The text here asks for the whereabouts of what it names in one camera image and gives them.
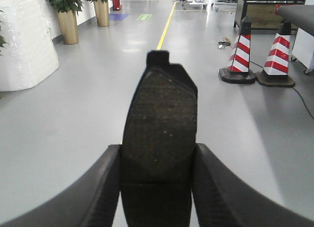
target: black cable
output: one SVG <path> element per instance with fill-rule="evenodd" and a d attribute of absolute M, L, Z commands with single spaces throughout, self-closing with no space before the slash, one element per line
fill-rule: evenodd
<path fill-rule="evenodd" d="M 314 120 L 314 117 L 313 117 L 312 113 L 309 111 L 308 107 L 306 106 L 302 95 L 301 95 L 301 94 L 297 91 L 297 89 L 295 89 L 294 87 L 293 87 L 293 90 L 295 90 L 296 93 L 298 93 L 298 95 L 300 96 L 300 98 L 301 98 L 301 100 L 302 100 L 302 102 L 303 102 L 303 104 L 304 104 L 306 110 L 308 111 L 308 113 L 309 113 L 309 115 L 311 116 L 311 118 Z"/>
<path fill-rule="evenodd" d="M 257 63 L 254 63 L 254 62 L 252 62 L 252 61 L 250 61 L 250 62 L 251 62 L 252 64 L 255 64 L 255 65 L 261 67 L 261 68 L 263 69 L 263 67 L 262 67 L 261 65 L 259 65 L 259 64 L 257 64 Z M 301 100 L 302 100 L 302 102 L 303 102 L 303 104 L 304 104 L 304 106 L 305 106 L 307 112 L 309 113 L 310 117 L 314 120 L 314 117 L 313 117 L 312 113 L 309 111 L 307 105 L 305 104 L 305 101 L 304 101 L 302 95 L 301 95 L 301 94 L 297 91 L 297 89 L 295 89 L 294 87 L 292 87 L 292 89 L 295 90 L 296 93 L 298 93 L 298 95 L 300 96 L 300 98 L 301 98 Z"/>
<path fill-rule="evenodd" d="M 264 68 L 264 67 L 262 67 L 261 65 L 259 65 L 259 64 L 257 64 L 257 63 L 254 63 L 254 62 L 252 62 L 252 61 L 250 61 L 250 62 L 251 62 L 252 64 L 255 64 L 255 65 L 261 67 L 262 69 Z"/>
<path fill-rule="evenodd" d="M 222 45 L 223 46 L 223 48 L 225 48 L 225 47 L 231 47 L 231 43 L 230 42 L 218 42 L 218 44 L 219 45 Z"/>

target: green floor sign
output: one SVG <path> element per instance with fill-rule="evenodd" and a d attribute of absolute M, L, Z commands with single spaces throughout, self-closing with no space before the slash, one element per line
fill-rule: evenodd
<path fill-rule="evenodd" d="M 149 20 L 151 16 L 152 16 L 152 14 L 149 14 L 149 15 L 147 15 L 147 14 L 142 14 L 142 15 L 140 15 L 140 16 L 137 18 L 137 20 Z"/>

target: white plastic wrapped object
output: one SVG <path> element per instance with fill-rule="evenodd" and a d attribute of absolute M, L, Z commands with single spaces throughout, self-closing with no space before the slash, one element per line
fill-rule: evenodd
<path fill-rule="evenodd" d="M 0 0 L 0 91 L 31 88 L 58 68 L 51 35 L 38 0 Z"/>

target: gray floor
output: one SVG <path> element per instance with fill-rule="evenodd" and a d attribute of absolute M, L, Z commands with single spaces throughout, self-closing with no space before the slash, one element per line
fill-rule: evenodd
<path fill-rule="evenodd" d="M 109 144 L 119 144 L 129 104 L 155 50 L 173 0 L 122 0 L 129 14 L 109 27 L 94 22 L 76 45 L 56 45 L 59 69 L 33 89 L 0 93 L 0 223 L 54 197 L 79 178 Z M 152 14 L 137 21 L 140 14 Z M 222 82 L 233 41 L 234 7 L 207 11 L 177 4 L 162 50 L 198 86 L 197 142 L 275 202 L 314 220 L 314 121 L 293 89 Z M 273 34 L 254 34 L 251 61 L 263 65 Z M 253 72 L 261 69 L 251 64 Z M 295 88 L 314 113 L 314 74 L 289 63 Z M 126 226 L 119 204 L 115 227 Z M 191 226 L 196 227 L 195 212 Z"/>

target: potted plant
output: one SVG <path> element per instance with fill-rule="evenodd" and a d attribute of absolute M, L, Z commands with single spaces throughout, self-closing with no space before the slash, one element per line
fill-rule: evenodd
<path fill-rule="evenodd" d="M 96 20 L 98 26 L 109 25 L 108 0 L 87 0 L 94 3 Z"/>
<path fill-rule="evenodd" d="M 61 34 L 65 44 L 79 42 L 78 24 L 75 12 L 82 11 L 81 0 L 47 0 L 57 12 Z"/>
<path fill-rule="evenodd" d="M 4 44 L 6 44 L 6 42 L 5 42 L 5 39 L 4 39 L 4 37 L 2 37 L 1 35 L 0 35 L 0 47 L 4 47 L 3 45 Z"/>

